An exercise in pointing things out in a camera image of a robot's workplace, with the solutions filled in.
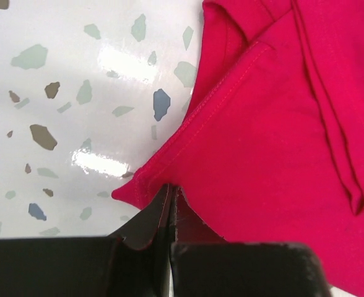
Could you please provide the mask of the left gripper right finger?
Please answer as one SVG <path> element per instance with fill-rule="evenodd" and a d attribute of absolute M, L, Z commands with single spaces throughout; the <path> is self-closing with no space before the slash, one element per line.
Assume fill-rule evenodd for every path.
<path fill-rule="evenodd" d="M 330 296 L 316 255 L 300 243 L 229 243 L 177 189 L 170 262 L 175 296 Z"/>

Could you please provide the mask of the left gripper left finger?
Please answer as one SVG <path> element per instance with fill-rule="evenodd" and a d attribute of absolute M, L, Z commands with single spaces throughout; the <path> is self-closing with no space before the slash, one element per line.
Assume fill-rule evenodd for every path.
<path fill-rule="evenodd" d="M 168 296 L 172 186 L 108 236 L 0 239 L 0 296 Z"/>

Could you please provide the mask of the magenta t shirt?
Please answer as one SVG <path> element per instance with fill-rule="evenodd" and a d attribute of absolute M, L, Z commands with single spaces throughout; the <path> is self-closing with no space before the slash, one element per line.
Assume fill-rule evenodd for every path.
<path fill-rule="evenodd" d="M 163 184 L 228 241 L 294 241 L 364 296 L 364 1 L 204 1 L 178 130 L 112 198 Z"/>

